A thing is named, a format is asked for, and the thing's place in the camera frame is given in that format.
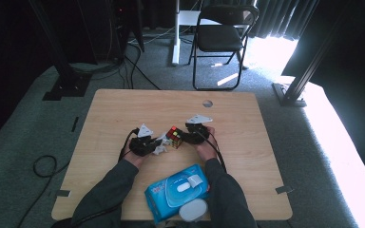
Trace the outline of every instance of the person's right hand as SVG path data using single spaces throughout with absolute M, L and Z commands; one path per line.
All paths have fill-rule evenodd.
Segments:
M 215 128 L 213 128 L 211 126 L 207 126 L 206 128 L 209 131 L 208 141 L 210 141 L 215 146 L 215 148 L 217 148 L 216 140 L 214 138 Z M 205 141 L 201 144 L 192 144 L 192 145 L 197 150 L 197 153 L 203 162 L 206 162 L 210 159 L 214 159 L 214 158 L 218 157 L 216 150 L 207 141 Z

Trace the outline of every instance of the person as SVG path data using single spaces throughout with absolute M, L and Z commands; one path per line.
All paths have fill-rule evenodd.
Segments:
M 207 201 L 212 227 L 257 227 L 240 185 L 224 172 L 217 152 L 209 144 L 217 146 L 215 128 L 207 126 L 207 129 L 211 136 L 209 142 L 193 146 L 205 163 L 205 176 L 210 184 Z M 74 211 L 71 224 L 84 228 L 121 227 L 122 202 L 131 190 L 134 178 L 146 158 L 147 156 L 141 157 L 131 152 L 125 153 L 114 168 L 82 198 Z M 89 219 L 97 212 L 102 212 L 102 215 Z

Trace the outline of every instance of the wipes package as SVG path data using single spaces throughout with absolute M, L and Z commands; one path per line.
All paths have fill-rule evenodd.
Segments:
M 201 167 L 194 164 L 166 179 L 150 184 L 144 194 L 156 223 L 179 213 L 194 199 L 208 197 L 208 181 Z

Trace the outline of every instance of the dark gray sleeve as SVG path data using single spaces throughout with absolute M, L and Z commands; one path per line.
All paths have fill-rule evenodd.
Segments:
M 217 159 L 208 160 L 205 174 L 210 184 L 209 211 L 213 228 L 257 228 L 240 185 L 226 174 Z
M 132 188 L 139 170 L 126 160 L 118 162 L 80 201 L 72 217 L 72 225 L 86 216 L 94 215 L 123 202 Z M 110 213 L 84 222 L 78 227 L 118 228 L 121 223 L 121 204 Z

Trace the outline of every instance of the black chair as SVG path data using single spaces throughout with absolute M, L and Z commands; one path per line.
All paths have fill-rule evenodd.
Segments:
M 192 42 L 191 54 L 188 64 L 194 58 L 194 72 L 192 85 L 197 90 L 233 90 L 240 83 L 242 63 L 247 48 L 248 32 L 256 24 L 259 10 L 249 5 L 211 5 L 201 10 Z M 215 24 L 202 24 L 207 19 Z M 203 52 L 219 52 L 219 55 L 197 55 L 197 48 Z M 228 65 L 235 54 L 240 55 L 242 50 L 237 82 L 231 87 L 197 87 L 197 58 L 198 57 L 229 57 L 225 65 Z M 233 52 L 231 55 L 221 55 L 222 52 Z

